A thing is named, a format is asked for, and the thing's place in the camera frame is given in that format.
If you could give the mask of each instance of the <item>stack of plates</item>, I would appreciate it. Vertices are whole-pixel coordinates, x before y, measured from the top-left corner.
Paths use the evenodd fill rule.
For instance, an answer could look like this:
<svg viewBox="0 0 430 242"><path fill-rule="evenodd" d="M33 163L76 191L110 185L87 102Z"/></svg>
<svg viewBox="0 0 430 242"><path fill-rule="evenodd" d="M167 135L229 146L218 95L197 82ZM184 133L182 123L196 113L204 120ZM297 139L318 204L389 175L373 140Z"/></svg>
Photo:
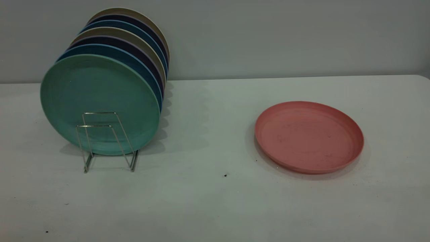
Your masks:
<svg viewBox="0 0 430 242"><path fill-rule="evenodd" d="M40 99L51 125L79 146L77 125L112 125L125 153L145 146L158 128L163 107L169 48L160 29L144 15L111 8L94 15L45 75ZM109 128L78 129L82 148L121 155Z"/></svg>

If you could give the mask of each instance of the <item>wall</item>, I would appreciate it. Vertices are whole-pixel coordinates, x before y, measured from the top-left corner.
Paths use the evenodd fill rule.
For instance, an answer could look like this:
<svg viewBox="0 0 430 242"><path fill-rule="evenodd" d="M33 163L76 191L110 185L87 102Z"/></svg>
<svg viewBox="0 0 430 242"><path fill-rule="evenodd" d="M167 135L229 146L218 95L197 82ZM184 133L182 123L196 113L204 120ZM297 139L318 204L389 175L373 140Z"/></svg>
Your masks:
<svg viewBox="0 0 430 242"><path fill-rule="evenodd" d="M0 82L41 81L111 6L162 29L170 79L412 74L429 63L429 0L3 0Z"/></svg>

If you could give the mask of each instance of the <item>pink plate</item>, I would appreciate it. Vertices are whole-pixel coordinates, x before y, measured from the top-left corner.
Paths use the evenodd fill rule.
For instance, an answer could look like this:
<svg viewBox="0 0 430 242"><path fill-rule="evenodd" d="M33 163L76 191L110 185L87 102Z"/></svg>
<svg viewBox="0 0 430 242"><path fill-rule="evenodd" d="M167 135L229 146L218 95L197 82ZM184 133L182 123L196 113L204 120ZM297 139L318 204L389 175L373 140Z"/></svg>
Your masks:
<svg viewBox="0 0 430 242"><path fill-rule="evenodd" d="M283 102L266 109L255 124L255 137L273 161L308 174L342 169L364 146L354 120L315 102Z"/></svg>

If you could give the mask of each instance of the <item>beige plate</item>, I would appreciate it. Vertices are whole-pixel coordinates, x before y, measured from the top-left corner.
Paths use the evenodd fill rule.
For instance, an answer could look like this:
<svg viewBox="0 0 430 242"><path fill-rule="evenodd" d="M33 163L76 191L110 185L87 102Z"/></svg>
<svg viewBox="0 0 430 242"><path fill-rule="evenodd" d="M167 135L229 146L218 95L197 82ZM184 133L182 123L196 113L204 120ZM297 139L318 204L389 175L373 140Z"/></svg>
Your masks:
<svg viewBox="0 0 430 242"><path fill-rule="evenodd" d="M169 46L167 45L167 41L163 35L163 33L161 32L161 30L157 27L157 25L154 24L154 22L152 22L148 17L146 17L145 15L136 12L134 10L131 9L127 9L127 8L109 8L109 9L105 9L102 10L98 13L96 13L89 21L88 23L90 23L92 20L94 20L95 18L98 18L102 15L106 15L106 14L124 14L124 15L128 15L130 17L133 17L137 20L140 20L141 22L143 22L144 24L148 25L152 30L155 31L155 33L160 37L161 41L163 42L164 46L166 47L167 50L167 57L170 59L170 51L169 51Z"/></svg>
<svg viewBox="0 0 430 242"><path fill-rule="evenodd" d="M136 45L139 49L141 49L144 53L146 53L148 57L154 62L156 68L158 69L158 72L160 73L161 81L164 84L164 89L166 88L166 72L164 71L164 67L161 63L160 58L148 43L146 43L143 39L133 34L132 32L123 30L121 28L113 28L113 27L91 28L76 36L76 38L72 41L70 45L72 45L73 43L83 38L91 37L91 36L100 36L100 35L112 36L112 37L123 39L125 41L128 41Z"/></svg>

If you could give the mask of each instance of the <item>gray wall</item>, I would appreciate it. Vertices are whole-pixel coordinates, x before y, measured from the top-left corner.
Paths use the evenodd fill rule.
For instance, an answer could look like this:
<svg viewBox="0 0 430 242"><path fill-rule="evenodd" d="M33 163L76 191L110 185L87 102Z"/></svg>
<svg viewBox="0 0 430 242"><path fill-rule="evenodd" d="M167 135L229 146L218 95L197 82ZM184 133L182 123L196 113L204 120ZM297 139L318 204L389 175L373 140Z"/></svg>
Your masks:
<svg viewBox="0 0 430 242"><path fill-rule="evenodd" d="M412 74L430 0L2 0L0 82L39 82L87 20L133 8L164 32L170 79Z"/></svg>

